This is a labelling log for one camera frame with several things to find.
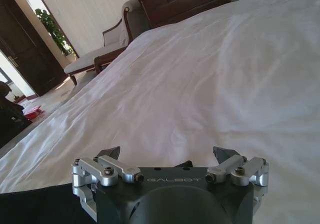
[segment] green plant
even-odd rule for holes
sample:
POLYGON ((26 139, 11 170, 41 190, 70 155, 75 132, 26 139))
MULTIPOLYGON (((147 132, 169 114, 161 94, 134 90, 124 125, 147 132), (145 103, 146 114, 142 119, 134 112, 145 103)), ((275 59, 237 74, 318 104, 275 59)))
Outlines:
POLYGON ((47 13, 46 10, 36 9, 35 10, 36 16, 40 19, 46 30, 50 33, 52 39, 62 51, 62 53, 67 56, 73 53, 71 47, 69 47, 66 37, 63 35, 61 30, 58 28, 56 23, 54 22, 52 16, 47 13))

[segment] red object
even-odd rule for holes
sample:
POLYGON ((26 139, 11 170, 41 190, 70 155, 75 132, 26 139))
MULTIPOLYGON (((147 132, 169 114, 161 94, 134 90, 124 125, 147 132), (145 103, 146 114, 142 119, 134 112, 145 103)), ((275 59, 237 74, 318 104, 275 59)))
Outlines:
POLYGON ((30 120, 35 119, 39 114, 43 113, 44 111, 40 109, 40 105, 37 105, 36 107, 32 108, 29 111, 26 111, 24 113, 24 116, 30 120))

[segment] hex bolt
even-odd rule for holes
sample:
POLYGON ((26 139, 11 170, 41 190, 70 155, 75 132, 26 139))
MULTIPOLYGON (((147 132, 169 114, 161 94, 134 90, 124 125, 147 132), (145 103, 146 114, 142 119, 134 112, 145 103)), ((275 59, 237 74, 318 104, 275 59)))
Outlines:
POLYGON ((144 175, 142 175, 141 173, 137 173, 136 175, 134 175, 134 182, 135 183, 142 183, 144 181, 145 177, 144 175))
POLYGON ((113 173, 114 173, 114 169, 110 166, 104 169, 104 174, 106 174, 107 176, 111 176, 113 173))
POLYGON ((80 159, 75 159, 75 160, 74 160, 74 164, 75 164, 76 166, 78 166, 78 165, 79 165, 79 161, 80 161, 80 159))
POLYGON ((244 175, 245 174, 245 169, 242 166, 237 167, 235 170, 235 173, 238 175, 244 175))
POLYGON ((208 172, 205 175, 205 180, 207 183, 213 184, 216 182, 216 175, 208 172))

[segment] wooden headboard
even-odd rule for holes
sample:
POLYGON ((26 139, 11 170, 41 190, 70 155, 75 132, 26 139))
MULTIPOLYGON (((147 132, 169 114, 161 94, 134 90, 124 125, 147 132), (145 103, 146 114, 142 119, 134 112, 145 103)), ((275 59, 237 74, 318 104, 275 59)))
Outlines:
POLYGON ((230 0, 139 0, 151 28, 177 23, 230 0))

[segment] robotic hand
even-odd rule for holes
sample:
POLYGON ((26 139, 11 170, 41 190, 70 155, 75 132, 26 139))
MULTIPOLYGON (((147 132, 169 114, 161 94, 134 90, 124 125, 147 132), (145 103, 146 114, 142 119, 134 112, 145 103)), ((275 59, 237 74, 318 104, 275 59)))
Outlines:
POLYGON ((76 159, 72 189, 99 224, 251 224, 268 192, 269 164, 214 147, 219 165, 133 167, 120 147, 76 159))

